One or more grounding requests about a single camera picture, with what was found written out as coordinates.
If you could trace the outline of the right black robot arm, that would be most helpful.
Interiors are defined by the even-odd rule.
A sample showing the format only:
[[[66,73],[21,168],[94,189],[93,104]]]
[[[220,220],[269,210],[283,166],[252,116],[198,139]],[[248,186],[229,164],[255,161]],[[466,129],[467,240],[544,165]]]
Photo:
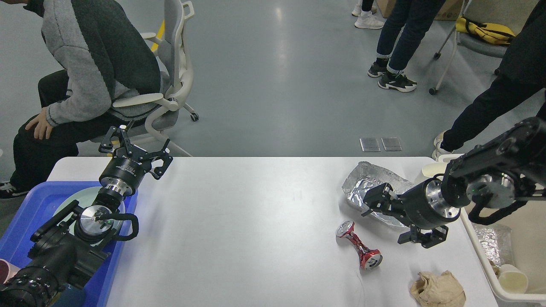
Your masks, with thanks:
[[[474,202],[470,219],[490,225],[530,200],[545,200],[544,120],[529,117],[484,145],[451,160],[441,173],[403,194],[390,183],[371,188],[363,196],[363,217],[380,212],[409,227],[398,243],[431,248],[445,242],[448,223]]]

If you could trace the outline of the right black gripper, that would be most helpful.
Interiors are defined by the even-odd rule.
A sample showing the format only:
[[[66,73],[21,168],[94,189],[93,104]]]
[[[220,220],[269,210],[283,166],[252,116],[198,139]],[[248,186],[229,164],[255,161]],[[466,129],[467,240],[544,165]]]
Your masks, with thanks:
[[[363,203],[368,208],[361,216],[385,220],[400,220],[405,216],[410,230],[401,234],[397,243],[419,243],[423,248],[431,248],[445,242],[449,231],[446,224],[456,221],[461,212],[444,199],[441,183],[441,179],[429,178],[400,196],[394,193],[390,183],[382,183],[364,195]],[[404,214],[394,211],[399,200]]]

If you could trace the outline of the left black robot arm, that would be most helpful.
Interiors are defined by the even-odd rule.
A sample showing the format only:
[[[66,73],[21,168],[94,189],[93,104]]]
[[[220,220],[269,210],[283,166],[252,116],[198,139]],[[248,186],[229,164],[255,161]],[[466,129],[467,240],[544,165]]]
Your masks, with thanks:
[[[1,288],[3,307],[47,307],[67,284],[84,288],[109,256],[104,247],[112,241],[129,241],[139,233],[139,220],[121,212],[125,198],[137,191],[150,173],[160,179],[172,156],[166,139],[161,150],[147,152],[131,144],[131,124],[112,126],[98,151],[112,159],[99,177],[101,188],[91,204],[72,200],[31,236],[31,262]]]

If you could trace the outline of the seated person's right hand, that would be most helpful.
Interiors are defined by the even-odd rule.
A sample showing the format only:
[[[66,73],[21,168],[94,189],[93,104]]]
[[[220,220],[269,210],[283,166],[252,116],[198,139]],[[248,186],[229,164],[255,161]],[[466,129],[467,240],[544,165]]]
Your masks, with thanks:
[[[29,120],[25,130],[29,132],[32,130],[35,139],[43,140],[51,137],[53,127],[47,121],[47,107],[43,107],[38,115]]]

